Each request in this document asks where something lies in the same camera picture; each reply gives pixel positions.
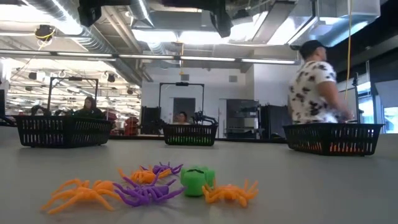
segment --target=table surface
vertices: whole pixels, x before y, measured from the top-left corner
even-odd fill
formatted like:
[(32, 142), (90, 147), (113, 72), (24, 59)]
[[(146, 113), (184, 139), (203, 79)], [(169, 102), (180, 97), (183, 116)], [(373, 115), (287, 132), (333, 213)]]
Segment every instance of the table surface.
[[(163, 141), (109, 141), (78, 149), (21, 147), (16, 129), (0, 127), (0, 223), (397, 223), (398, 160), (385, 157), (325, 157), (289, 150), (283, 144), (216, 142), (213, 147), (166, 146)], [(166, 203), (131, 208), (108, 199), (41, 212), (60, 184), (78, 177), (121, 181), (138, 165), (183, 163), (213, 168), (218, 184), (259, 181), (248, 208), (208, 205), (179, 195)]]

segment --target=person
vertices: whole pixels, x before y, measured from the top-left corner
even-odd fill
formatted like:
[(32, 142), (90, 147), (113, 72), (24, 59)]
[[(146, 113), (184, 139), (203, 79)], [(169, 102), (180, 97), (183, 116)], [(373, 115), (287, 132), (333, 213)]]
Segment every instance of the person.
[(353, 119), (353, 112), (339, 99), (336, 72), (326, 62), (326, 47), (310, 40), (299, 52), (305, 63), (290, 82), (288, 94), (293, 123), (337, 123)]
[(76, 111), (74, 115), (82, 118), (106, 119), (105, 114), (97, 108), (91, 96), (87, 96), (83, 109)]
[(190, 124), (187, 122), (187, 114), (184, 111), (179, 112), (177, 115), (177, 122), (174, 122), (173, 124)]

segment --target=black plastic basket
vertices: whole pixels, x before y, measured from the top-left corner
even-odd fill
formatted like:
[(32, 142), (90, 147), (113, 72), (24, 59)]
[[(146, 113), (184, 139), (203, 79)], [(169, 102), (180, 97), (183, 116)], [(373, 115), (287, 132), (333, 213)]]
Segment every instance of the black plastic basket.
[(112, 121), (72, 116), (15, 116), (23, 146), (72, 148), (108, 142)]
[(291, 149), (327, 156), (370, 156), (383, 124), (298, 124), (284, 126)]
[(212, 146), (218, 125), (167, 124), (163, 127), (164, 141), (168, 145)]

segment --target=doorway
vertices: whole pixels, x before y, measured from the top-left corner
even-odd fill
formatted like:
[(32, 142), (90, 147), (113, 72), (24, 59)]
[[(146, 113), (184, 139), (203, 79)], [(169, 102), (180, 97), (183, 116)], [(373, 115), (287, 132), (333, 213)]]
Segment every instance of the doorway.
[(187, 122), (192, 123), (191, 117), (195, 113), (195, 98), (174, 98), (173, 123), (177, 122), (177, 115), (184, 111), (187, 114)]

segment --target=orange toy spider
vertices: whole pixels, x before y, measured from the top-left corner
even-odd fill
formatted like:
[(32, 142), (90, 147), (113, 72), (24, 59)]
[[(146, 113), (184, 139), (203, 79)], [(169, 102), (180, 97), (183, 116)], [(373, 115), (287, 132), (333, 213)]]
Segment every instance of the orange toy spider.
[[(76, 184), (76, 188), (60, 192), (64, 187), (71, 184)], [(97, 180), (94, 183), (92, 189), (90, 189), (89, 187), (90, 187), (89, 180), (86, 180), (84, 182), (80, 181), (79, 179), (68, 180), (64, 184), (62, 184), (58, 190), (52, 193), (52, 198), (47, 202), (47, 204), (43, 205), (42, 210), (48, 209), (54, 203), (54, 201), (58, 199), (66, 200), (70, 198), (70, 200), (65, 202), (64, 204), (58, 206), (57, 208), (49, 210), (47, 212), (48, 214), (61, 212), (63, 209), (73, 205), (74, 203), (80, 200), (82, 201), (97, 200), (102, 205), (104, 205), (106, 209), (110, 211), (114, 210), (113, 207), (110, 206), (109, 203), (101, 196), (104, 194), (109, 195), (121, 201), (120, 196), (118, 196), (116, 193), (113, 192), (113, 182), (111, 181)]]
[(248, 180), (244, 181), (244, 188), (240, 189), (235, 185), (225, 185), (216, 187), (216, 180), (214, 180), (213, 189), (209, 187), (209, 185), (202, 186), (202, 191), (205, 194), (205, 200), (207, 203), (217, 202), (219, 199), (225, 200), (238, 200), (242, 207), (246, 207), (248, 205), (248, 201), (253, 199), (259, 192), (256, 189), (258, 181), (248, 189)]
[[(121, 169), (118, 169), (118, 172), (122, 178), (127, 177), (123, 174), (123, 171)], [(159, 174), (159, 178), (167, 177), (171, 173), (172, 171), (170, 169), (167, 169)], [(155, 177), (156, 175), (152, 172), (151, 166), (149, 166), (148, 170), (144, 170), (144, 168), (140, 166), (139, 170), (131, 172), (131, 176), (127, 178), (134, 181), (135, 183), (151, 184), (152, 181), (154, 181)]]

